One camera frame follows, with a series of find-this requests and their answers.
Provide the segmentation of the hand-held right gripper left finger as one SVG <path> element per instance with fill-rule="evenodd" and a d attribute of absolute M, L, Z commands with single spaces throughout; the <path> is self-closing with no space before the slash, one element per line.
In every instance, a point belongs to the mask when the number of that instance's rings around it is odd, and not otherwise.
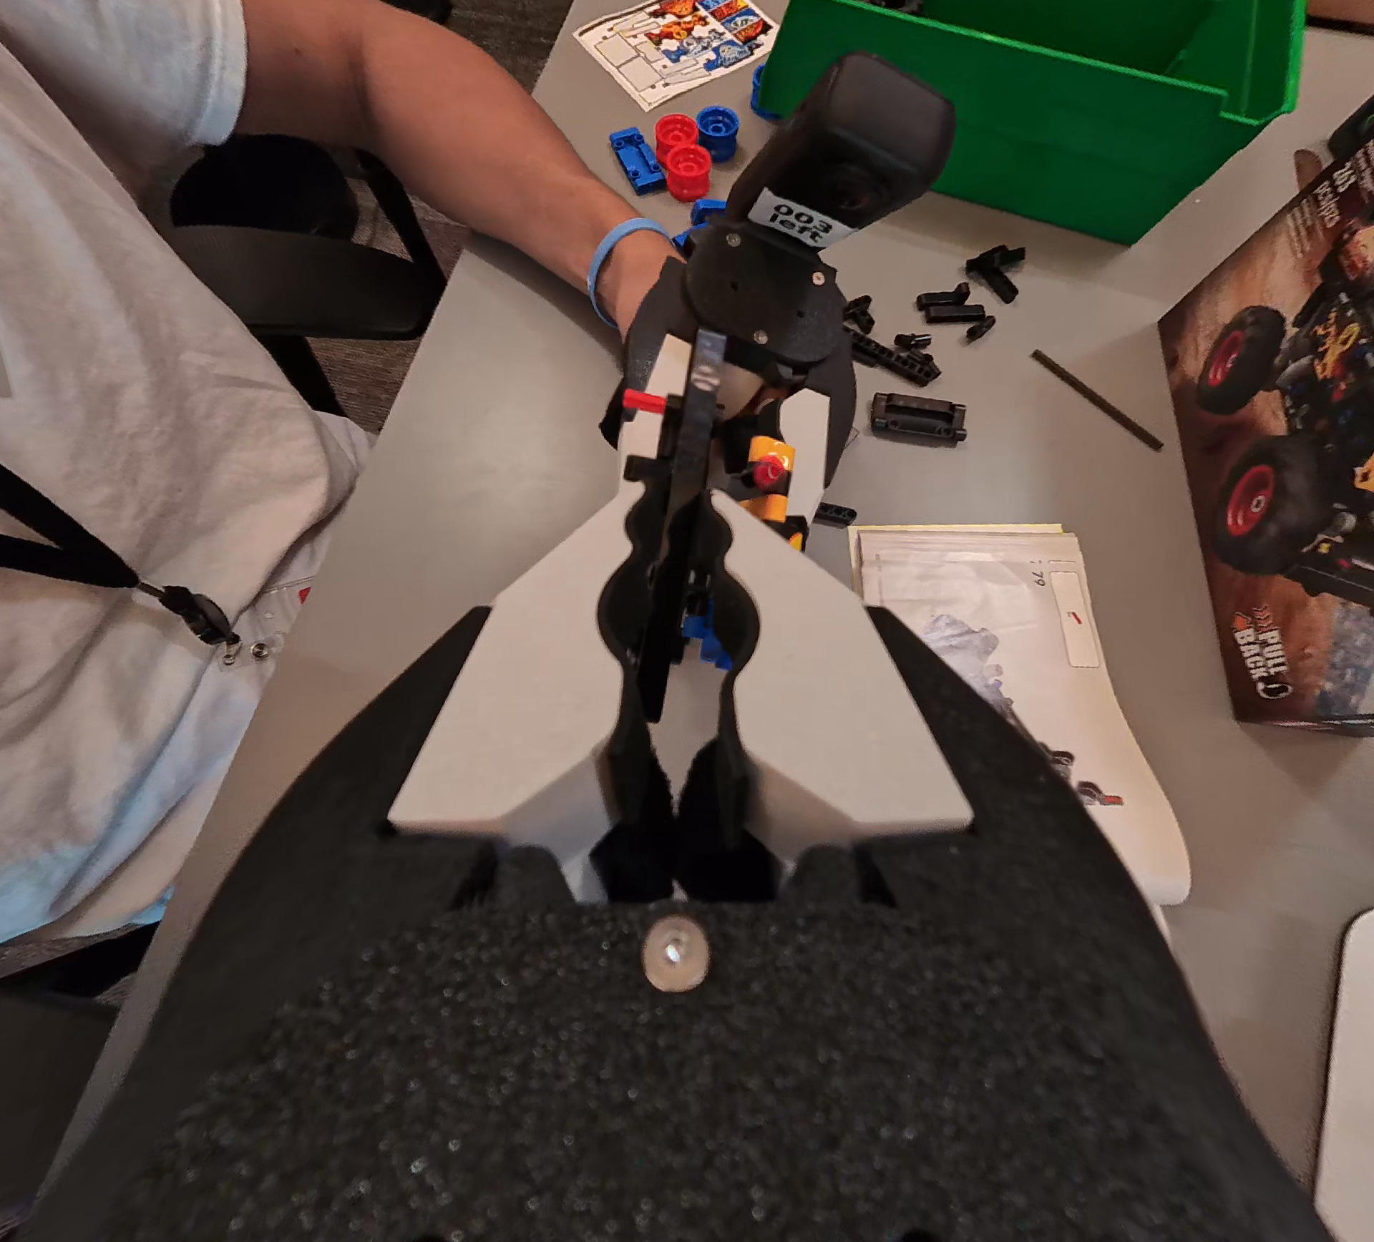
<path fill-rule="evenodd" d="M 629 558 L 619 491 L 501 590 L 390 804 L 402 833 L 535 845 L 559 862 L 617 822 L 665 831 L 670 788 L 636 725 L 621 723 L 624 664 L 597 621 Z"/>

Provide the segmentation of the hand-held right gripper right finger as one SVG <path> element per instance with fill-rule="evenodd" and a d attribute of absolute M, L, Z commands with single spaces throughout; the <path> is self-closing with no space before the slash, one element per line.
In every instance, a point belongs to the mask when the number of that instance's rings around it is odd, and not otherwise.
<path fill-rule="evenodd" d="M 815 845 L 964 831 L 972 812 L 860 599 L 733 498 L 725 573 L 757 614 L 735 729 L 757 780 L 745 828 L 779 862 Z"/>

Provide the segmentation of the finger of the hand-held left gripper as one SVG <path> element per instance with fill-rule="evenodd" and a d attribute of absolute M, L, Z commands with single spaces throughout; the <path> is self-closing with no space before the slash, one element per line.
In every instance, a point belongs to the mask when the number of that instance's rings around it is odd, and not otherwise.
<path fill-rule="evenodd" d="M 662 411 L 629 408 L 621 401 L 621 483 L 633 457 L 672 461 L 677 449 L 682 399 L 692 346 L 672 335 L 629 333 L 624 341 L 624 393 L 643 393 L 663 403 Z"/>
<path fill-rule="evenodd" d="M 820 393 L 793 393 L 779 406 L 779 432 L 784 445 L 793 449 L 786 514 L 813 515 L 829 486 L 829 398 Z"/>

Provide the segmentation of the long black lego beam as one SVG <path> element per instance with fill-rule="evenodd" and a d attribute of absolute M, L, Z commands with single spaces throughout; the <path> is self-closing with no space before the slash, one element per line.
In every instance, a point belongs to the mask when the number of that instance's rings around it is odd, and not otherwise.
<path fill-rule="evenodd" d="M 609 584 L 607 609 L 626 676 L 650 723 L 660 720 L 667 676 L 682 643 L 723 353 L 720 333 L 696 331 L 674 459 L 633 457 L 626 466 L 626 478 L 643 491 L 627 512 L 629 558 Z"/>

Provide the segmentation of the scattered black lego pieces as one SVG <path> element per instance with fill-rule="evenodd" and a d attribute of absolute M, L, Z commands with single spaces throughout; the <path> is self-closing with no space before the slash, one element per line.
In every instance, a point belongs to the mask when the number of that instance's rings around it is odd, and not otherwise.
<path fill-rule="evenodd" d="M 965 278 L 950 290 L 919 294 L 912 309 L 926 326 L 955 326 L 962 329 L 965 343 L 977 343 L 996 326 L 996 317 L 981 302 L 972 302 L 974 283 L 982 285 L 1005 306 L 1018 297 L 1018 285 L 1011 271 L 1023 263 L 1023 247 L 996 244 L 969 258 L 964 265 Z M 940 375 L 930 353 L 931 335 L 914 331 L 897 335 L 892 343 L 873 340 L 873 316 L 870 297 L 860 295 L 844 304 L 842 326 L 849 338 L 851 357 L 880 369 L 912 386 L 930 386 Z"/>

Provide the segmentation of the lego instruction booklet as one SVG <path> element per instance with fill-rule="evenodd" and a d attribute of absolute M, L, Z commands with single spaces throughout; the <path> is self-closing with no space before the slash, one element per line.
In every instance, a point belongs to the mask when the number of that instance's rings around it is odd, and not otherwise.
<path fill-rule="evenodd" d="M 1056 524 L 853 526 L 854 592 L 1035 742 L 1155 908 L 1191 891 L 1163 788 L 1109 679 L 1081 548 Z"/>

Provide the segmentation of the blue lego plate piece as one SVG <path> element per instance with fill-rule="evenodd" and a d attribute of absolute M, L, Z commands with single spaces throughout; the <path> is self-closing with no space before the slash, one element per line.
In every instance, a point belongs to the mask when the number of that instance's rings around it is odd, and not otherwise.
<path fill-rule="evenodd" d="M 665 174 L 648 138 L 627 126 L 609 133 L 609 150 L 636 196 L 665 191 Z"/>

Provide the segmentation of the lego set box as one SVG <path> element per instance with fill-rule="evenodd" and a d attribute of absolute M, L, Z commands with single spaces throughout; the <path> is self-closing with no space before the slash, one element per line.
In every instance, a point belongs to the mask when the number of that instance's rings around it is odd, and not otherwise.
<path fill-rule="evenodd" d="M 1158 319 L 1228 701 L 1372 725 L 1372 102 Z"/>

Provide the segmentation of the blue wristband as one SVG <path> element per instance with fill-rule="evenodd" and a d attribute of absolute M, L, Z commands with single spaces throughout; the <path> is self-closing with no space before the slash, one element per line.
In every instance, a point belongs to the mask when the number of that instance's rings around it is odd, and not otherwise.
<path fill-rule="evenodd" d="M 615 224 L 588 263 L 586 295 L 595 314 L 624 338 L 663 266 L 675 259 L 672 237 L 655 220 Z"/>

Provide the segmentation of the clear badge holder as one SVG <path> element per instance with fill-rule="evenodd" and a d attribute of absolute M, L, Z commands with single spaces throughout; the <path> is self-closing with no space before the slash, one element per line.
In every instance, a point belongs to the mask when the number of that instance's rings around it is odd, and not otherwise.
<path fill-rule="evenodd" d="M 274 667 L 312 585 L 313 577 L 298 577 L 264 589 L 238 616 L 237 642 L 219 652 L 218 667 L 225 672 L 266 672 Z"/>

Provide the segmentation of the sticker sheet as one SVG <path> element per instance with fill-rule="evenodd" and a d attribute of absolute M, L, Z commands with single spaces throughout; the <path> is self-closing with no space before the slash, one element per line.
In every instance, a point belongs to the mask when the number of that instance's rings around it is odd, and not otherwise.
<path fill-rule="evenodd" d="M 764 62 L 778 24 L 750 0 L 646 0 L 575 31 L 590 60 L 650 113 Z"/>

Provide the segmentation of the long thin black axle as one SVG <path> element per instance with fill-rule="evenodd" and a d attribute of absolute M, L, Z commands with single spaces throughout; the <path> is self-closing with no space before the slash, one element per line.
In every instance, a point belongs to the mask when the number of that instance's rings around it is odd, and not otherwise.
<path fill-rule="evenodd" d="M 1112 404 L 1107 398 L 1100 393 L 1095 393 L 1088 384 L 1080 381 L 1073 372 L 1064 369 L 1054 358 L 1047 357 L 1042 350 L 1032 350 L 1030 357 L 1040 369 L 1058 379 L 1064 387 L 1068 387 L 1075 396 L 1081 398 L 1092 410 L 1097 410 L 1102 416 L 1110 420 L 1116 427 L 1121 427 L 1128 435 L 1134 440 L 1143 444 L 1150 452 L 1160 454 L 1163 451 L 1163 442 L 1141 423 L 1134 422 L 1131 416 L 1124 413 L 1124 410 Z"/>

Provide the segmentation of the green plastic bin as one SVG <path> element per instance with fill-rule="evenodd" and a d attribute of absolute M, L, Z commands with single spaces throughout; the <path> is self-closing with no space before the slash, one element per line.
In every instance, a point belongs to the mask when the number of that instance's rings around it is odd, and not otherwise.
<path fill-rule="evenodd" d="M 935 189 L 1134 244 L 1298 97 L 1307 0 L 788 0 L 762 102 L 873 53 L 952 101 Z"/>

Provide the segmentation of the black office chair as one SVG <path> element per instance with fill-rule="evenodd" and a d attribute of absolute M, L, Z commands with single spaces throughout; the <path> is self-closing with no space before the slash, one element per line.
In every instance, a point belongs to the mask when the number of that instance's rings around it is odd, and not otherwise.
<path fill-rule="evenodd" d="M 334 154 L 286 135 L 231 137 L 170 189 L 163 239 L 226 304 L 318 413 L 344 411 L 310 340 L 416 341 L 446 277 L 411 198 L 373 154 L 353 152 L 402 256 L 353 241 L 358 203 Z"/>

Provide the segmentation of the black lego frame piece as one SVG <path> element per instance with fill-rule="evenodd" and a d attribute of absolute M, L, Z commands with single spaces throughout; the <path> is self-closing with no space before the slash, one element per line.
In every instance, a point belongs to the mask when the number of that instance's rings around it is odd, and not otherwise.
<path fill-rule="evenodd" d="M 965 408 L 947 399 L 902 393 L 875 393 L 868 403 L 873 435 L 957 445 L 967 437 Z"/>

